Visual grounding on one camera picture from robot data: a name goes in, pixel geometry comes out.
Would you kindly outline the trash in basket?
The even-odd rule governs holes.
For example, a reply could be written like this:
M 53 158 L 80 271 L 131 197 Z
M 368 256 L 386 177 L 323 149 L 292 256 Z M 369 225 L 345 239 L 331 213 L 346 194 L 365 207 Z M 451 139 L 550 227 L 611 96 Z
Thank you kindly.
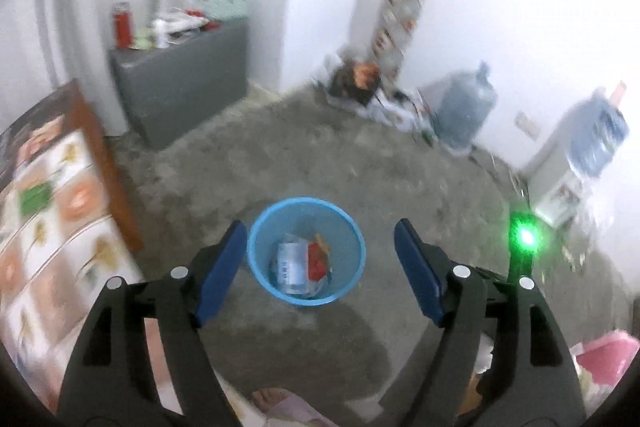
M 286 234 L 271 262 L 271 280 L 284 295 L 317 297 L 331 278 L 331 247 L 316 233 L 312 239 Z

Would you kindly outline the pink plastic bag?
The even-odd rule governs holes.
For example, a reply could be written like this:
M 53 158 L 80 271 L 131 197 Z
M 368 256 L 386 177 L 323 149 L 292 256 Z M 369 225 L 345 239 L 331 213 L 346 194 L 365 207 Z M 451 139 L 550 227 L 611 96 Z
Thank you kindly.
M 577 364 L 596 384 L 611 387 L 620 382 L 638 351 L 639 340 L 620 329 L 570 348 Z

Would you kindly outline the patterned tablecloth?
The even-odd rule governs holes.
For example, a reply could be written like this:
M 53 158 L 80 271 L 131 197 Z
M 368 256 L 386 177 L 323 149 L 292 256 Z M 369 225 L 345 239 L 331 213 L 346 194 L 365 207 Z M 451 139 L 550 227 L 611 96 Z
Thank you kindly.
M 20 194 L 49 182 L 24 219 Z M 137 283 L 143 246 L 102 126 L 71 81 L 1 135 L 1 342 L 35 396 L 58 406 L 82 324 L 111 277 Z

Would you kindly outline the green snack packet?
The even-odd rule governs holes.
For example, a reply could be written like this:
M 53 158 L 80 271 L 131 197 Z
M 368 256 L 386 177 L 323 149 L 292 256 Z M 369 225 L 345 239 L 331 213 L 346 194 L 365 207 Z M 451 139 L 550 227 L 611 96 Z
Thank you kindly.
M 49 182 L 39 183 L 26 188 L 20 194 L 21 217 L 27 219 L 51 204 L 52 186 Z

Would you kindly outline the water dispenser with jug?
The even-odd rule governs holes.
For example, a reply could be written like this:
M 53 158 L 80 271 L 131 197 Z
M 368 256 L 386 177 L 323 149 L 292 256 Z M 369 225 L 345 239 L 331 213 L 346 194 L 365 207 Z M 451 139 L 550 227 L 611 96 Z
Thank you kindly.
M 576 103 L 525 169 L 529 207 L 549 227 L 562 227 L 576 216 L 588 185 L 600 178 L 626 140 L 629 128 L 620 111 L 626 91 L 621 82 Z

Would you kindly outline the blue plastic waste basket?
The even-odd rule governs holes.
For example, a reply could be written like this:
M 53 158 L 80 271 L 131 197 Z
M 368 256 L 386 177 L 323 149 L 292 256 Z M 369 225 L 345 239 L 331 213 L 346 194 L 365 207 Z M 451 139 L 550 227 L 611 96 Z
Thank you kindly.
M 301 307 L 344 297 L 360 280 L 367 248 L 340 207 L 296 197 L 266 209 L 250 228 L 247 261 L 268 293 Z

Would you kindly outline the blue water jug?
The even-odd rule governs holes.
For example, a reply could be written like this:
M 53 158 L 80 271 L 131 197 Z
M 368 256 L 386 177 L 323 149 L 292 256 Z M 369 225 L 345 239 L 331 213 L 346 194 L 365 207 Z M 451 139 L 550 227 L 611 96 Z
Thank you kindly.
M 494 109 L 498 93 L 489 75 L 489 65 L 481 62 L 475 72 L 459 72 L 451 78 L 433 119 L 439 142 L 450 150 L 470 148 Z

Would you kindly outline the grey cabinet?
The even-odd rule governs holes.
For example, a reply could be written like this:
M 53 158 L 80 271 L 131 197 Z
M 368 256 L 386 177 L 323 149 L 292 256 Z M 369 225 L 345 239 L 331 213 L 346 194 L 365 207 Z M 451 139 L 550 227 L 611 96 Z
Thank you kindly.
M 129 124 L 152 150 L 247 95 L 248 20 L 238 18 L 167 49 L 108 54 Z

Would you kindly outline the dark bag with orange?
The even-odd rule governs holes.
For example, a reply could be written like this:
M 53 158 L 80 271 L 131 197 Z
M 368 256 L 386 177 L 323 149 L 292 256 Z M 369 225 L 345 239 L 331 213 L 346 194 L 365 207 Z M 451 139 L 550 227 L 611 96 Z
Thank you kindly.
M 329 95 L 366 107 L 381 86 L 380 66 L 373 62 L 347 61 L 334 72 Z

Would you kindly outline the red thermos bottle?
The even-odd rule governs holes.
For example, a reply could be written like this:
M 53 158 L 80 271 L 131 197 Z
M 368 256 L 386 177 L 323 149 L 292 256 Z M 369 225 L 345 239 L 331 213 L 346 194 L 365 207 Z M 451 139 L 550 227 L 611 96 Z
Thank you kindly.
M 128 2 L 115 3 L 112 9 L 116 48 L 128 49 L 132 46 L 131 10 Z

